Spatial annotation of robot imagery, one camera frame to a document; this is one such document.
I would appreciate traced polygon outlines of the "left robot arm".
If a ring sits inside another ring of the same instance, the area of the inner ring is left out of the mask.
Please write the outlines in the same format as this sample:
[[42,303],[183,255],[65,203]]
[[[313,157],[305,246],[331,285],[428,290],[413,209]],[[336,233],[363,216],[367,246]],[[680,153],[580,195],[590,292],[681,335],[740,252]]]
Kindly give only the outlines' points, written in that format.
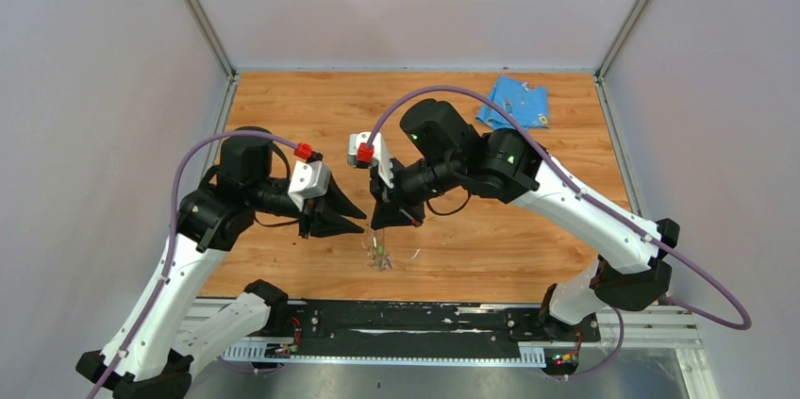
[[169,233],[137,304],[101,349],[83,354],[79,374],[116,398],[182,398],[192,381],[241,339],[302,326],[287,293],[256,280],[190,331],[181,326],[197,293],[260,213],[296,225],[301,238],[361,232],[364,213],[337,185],[323,155],[305,143],[245,126],[217,135],[219,160],[197,188],[172,188]]

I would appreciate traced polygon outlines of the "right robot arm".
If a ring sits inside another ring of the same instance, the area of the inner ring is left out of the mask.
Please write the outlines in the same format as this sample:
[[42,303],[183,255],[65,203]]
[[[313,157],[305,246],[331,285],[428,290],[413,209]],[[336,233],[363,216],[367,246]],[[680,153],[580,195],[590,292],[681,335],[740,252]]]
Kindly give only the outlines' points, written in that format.
[[679,235],[674,221],[637,217],[597,195],[519,131],[480,134],[448,102],[416,103],[400,127],[420,153],[410,165],[390,154],[379,128],[349,141],[349,162],[370,172],[373,229],[418,227],[431,199],[461,188],[535,212],[595,250],[587,268],[548,288],[538,316],[547,338],[564,339],[605,307],[643,310],[669,290],[673,270],[666,256]]

